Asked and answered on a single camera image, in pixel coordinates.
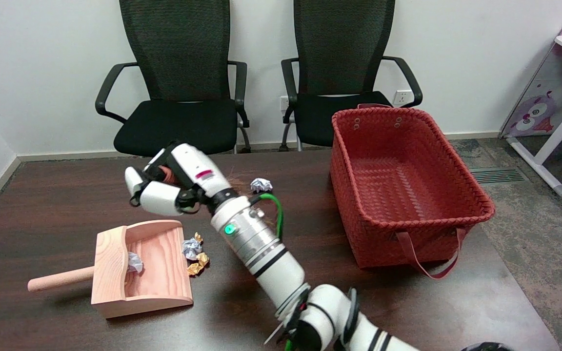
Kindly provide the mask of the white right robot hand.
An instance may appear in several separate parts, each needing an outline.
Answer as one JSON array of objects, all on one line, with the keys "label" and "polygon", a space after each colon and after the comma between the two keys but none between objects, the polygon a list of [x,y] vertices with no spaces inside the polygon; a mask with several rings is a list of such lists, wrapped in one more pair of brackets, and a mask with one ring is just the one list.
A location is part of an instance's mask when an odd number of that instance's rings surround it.
[{"label": "white right robot hand", "polygon": [[196,214],[202,205],[214,215],[239,197],[216,164],[202,151],[175,140],[143,168],[127,167],[129,204],[165,217]]}]

